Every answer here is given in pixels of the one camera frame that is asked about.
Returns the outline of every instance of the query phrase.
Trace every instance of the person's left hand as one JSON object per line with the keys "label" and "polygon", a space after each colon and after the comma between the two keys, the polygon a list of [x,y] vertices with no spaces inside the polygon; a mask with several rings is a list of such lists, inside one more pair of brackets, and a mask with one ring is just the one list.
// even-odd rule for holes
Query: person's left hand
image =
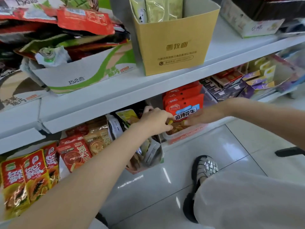
{"label": "person's left hand", "polygon": [[173,126],[165,124],[168,118],[173,119],[173,115],[165,110],[146,106],[141,119],[136,124],[141,124],[149,136],[153,136],[173,129]]}

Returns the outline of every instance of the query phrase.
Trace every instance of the white metal shelf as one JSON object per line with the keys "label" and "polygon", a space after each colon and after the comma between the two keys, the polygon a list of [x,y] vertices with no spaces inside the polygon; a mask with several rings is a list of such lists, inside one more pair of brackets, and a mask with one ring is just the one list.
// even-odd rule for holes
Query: white metal shelf
{"label": "white metal shelf", "polygon": [[41,100],[0,112],[0,154],[44,139],[38,122]]}
{"label": "white metal shelf", "polygon": [[[263,102],[263,103],[272,102],[272,101],[276,100],[278,97],[283,96],[283,95],[285,95],[285,94],[287,94],[287,93],[293,92],[293,91],[295,91],[296,89],[297,89],[297,88],[295,87],[295,88],[292,88],[292,89],[290,89],[290,90],[288,90],[288,91],[286,91],[286,92],[283,92],[283,93],[275,92],[275,93],[273,93],[273,94],[271,94],[271,95],[269,95],[269,96],[266,96],[266,97],[264,97],[264,98],[262,98],[262,99],[260,99],[260,100],[258,100],[258,101]],[[169,144],[167,141],[166,141],[166,142],[163,142],[163,143],[162,143],[162,149],[163,149],[164,152],[165,152],[165,151],[168,151],[168,150],[170,150],[170,149],[172,149],[172,148],[174,148],[174,147],[176,147],[176,146],[180,146],[180,145],[184,144],[185,142],[187,142],[187,141],[189,141],[189,140],[192,140],[192,139],[194,139],[194,138],[196,138],[196,137],[198,137],[198,136],[200,136],[200,135],[202,135],[202,134],[205,134],[205,133],[207,133],[207,132],[209,132],[209,131],[211,131],[211,130],[217,128],[217,127],[220,127],[220,126],[222,126],[222,125],[225,125],[226,123],[228,123],[228,122],[230,122],[230,121],[233,121],[233,120],[235,120],[235,119],[236,119],[235,117],[225,117],[225,118],[223,118],[223,119],[221,119],[221,120],[218,120],[218,121],[215,121],[215,122],[213,122],[213,123],[210,123],[210,124],[208,124],[208,125],[204,128],[204,130],[202,130],[202,131],[200,131],[200,132],[198,132],[198,133],[196,133],[196,134],[194,134],[194,135],[192,135],[192,136],[190,136],[190,137],[187,137],[187,138],[185,138],[185,139],[182,139],[182,140],[180,140],[180,141],[177,141],[177,142],[175,142],[175,143],[173,143],[173,144]]]}
{"label": "white metal shelf", "polygon": [[203,65],[144,76],[139,69],[63,96],[42,98],[39,118],[51,132],[59,132],[170,89],[233,66],[305,42],[305,36],[278,40],[275,35],[242,39],[221,18]]}

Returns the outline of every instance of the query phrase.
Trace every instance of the forearm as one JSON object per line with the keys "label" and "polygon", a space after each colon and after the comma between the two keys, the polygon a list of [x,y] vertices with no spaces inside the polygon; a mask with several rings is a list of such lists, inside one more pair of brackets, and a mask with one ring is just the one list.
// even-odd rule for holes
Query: forearm
{"label": "forearm", "polygon": [[305,150],[305,111],[245,98],[228,101],[229,115],[253,123]]}
{"label": "forearm", "polygon": [[85,165],[60,181],[9,228],[88,228],[126,164],[149,137],[134,124]]}

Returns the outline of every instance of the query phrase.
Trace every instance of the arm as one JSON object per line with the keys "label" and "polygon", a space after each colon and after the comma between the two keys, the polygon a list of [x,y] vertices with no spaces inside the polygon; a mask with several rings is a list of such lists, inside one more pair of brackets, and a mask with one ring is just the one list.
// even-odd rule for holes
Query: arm
{"label": "arm", "polygon": [[139,122],[60,181],[15,218],[9,228],[32,229],[40,225],[46,229],[87,229],[135,151],[150,136],[171,130],[165,122],[172,117],[160,109],[146,108]]}
{"label": "arm", "polygon": [[186,125],[211,123],[227,116],[253,123],[305,150],[305,111],[281,108],[246,98],[232,98],[204,108],[191,115]]}

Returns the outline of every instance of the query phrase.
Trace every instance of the hand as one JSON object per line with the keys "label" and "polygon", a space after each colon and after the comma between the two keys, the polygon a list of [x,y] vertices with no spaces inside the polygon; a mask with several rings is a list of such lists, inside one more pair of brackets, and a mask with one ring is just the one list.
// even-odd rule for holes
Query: hand
{"label": "hand", "polygon": [[146,106],[141,119],[136,124],[141,125],[148,136],[153,136],[173,129],[173,126],[165,124],[168,118],[173,119],[173,115],[165,110]]}
{"label": "hand", "polygon": [[210,107],[199,109],[197,112],[189,115],[188,119],[184,121],[184,124],[207,124],[230,116],[235,103],[239,102],[240,99],[243,98],[227,99]]}

